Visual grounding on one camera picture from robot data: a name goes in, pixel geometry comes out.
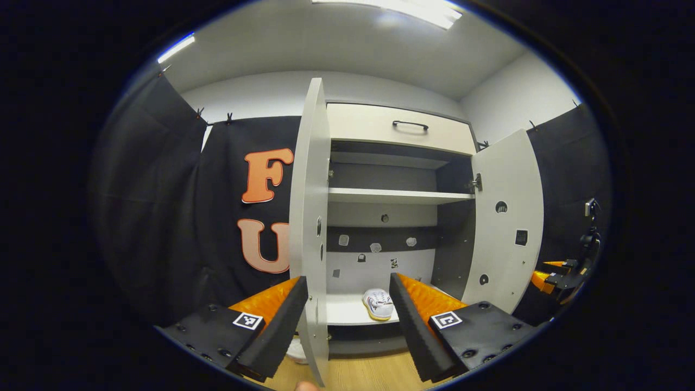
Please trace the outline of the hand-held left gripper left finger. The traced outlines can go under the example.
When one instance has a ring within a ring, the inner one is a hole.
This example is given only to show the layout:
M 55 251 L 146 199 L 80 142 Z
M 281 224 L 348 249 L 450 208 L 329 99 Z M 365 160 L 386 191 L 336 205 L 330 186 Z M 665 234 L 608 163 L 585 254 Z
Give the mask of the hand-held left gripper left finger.
M 205 304 L 159 334 L 223 371 L 273 378 L 308 299 L 306 277 L 291 278 L 234 305 Z

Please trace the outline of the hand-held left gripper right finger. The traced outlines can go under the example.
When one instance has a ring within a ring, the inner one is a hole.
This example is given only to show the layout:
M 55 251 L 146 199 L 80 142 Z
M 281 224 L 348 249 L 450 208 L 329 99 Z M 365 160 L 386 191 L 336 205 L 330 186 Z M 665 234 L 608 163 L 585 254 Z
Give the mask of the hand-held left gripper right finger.
M 390 275 L 389 294 L 422 381 L 477 371 L 537 332 L 491 302 L 467 305 L 402 273 Z

